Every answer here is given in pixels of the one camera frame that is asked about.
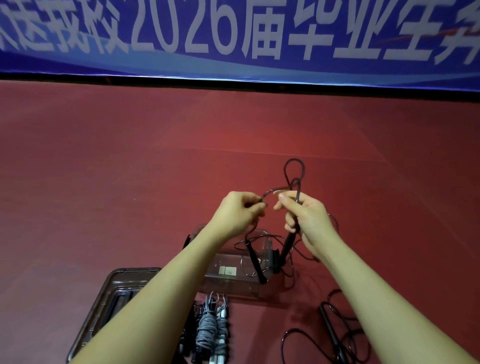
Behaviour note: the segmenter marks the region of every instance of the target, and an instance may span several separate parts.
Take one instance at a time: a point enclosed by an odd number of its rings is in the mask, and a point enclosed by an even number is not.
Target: red floor
[[[0,362],[61,363],[108,272],[164,266],[230,190],[291,156],[348,244],[480,359],[480,106],[0,83]],[[261,226],[281,232],[270,212]],[[232,363],[280,362],[335,287],[296,258],[276,305],[234,303]],[[302,337],[287,363],[327,361]]]

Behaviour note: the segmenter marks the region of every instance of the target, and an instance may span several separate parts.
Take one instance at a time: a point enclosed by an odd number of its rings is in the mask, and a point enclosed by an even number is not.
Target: transparent storage bin
[[[205,224],[199,225],[191,234],[191,239],[194,240],[204,227]],[[262,229],[255,229],[249,236],[254,237],[265,234],[268,234],[268,232]],[[229,240],[220,249],[208,267],[205,279],[200,287],[200,292],[210,293],[215,291],[228,296],[259,298],[262,288],[268,286],[268,283],[265,285],[260,284],[245,244],[241,243],[236,247],[234,246],[235,243],[244,239],[244,234],[239,235]],[[272,238],[259,238],[252,243],[252,247],[257,253],[260,267],[264,271],[265,277],[270,279],[272,270],[269,269],[269,257],[272,251]]]

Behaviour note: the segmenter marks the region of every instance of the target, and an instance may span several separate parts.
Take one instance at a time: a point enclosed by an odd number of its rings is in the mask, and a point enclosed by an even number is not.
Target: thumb
[[[259,216],[265,216],[265,207],[267,204],[265,202],[259,202],[251,207],[248,208],[250,213],[252,214],[253,218],[257,218]]]
[[[279,194],[278,199],[282,203],[283,207],[286,208],[288,211],[290,211],[296,216],[301,215],[303,210],[302,205],[297,204],[293,199],[288,197],[286,194]]]

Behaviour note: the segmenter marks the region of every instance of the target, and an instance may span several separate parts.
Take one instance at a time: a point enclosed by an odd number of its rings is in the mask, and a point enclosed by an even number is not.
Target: coiled gray cord
[[[227,317],[222,317],[222,311],[227,309],[227,298],[222,296],[223,303],[216,309],[216,323],[218,326],[218,341],[215,347],[216,355],[227,356],[228,354],[228,321]]]
[[[197,347],[201,347],[214,352],[215,350],[215,339],[217,336],[217,317],[215,316],[215,306],[219,301],[220,297],[216,295],[216,300],[213,298],[214,292],[210,293],[209,296],[205,297],[205,306],[198,323],[197,328],[197,338],[195,343]]]

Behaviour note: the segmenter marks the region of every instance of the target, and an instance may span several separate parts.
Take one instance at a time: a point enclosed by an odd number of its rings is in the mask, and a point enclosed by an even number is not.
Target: banner
[[[480,90],[480,0],[0,0],[0,71]]]

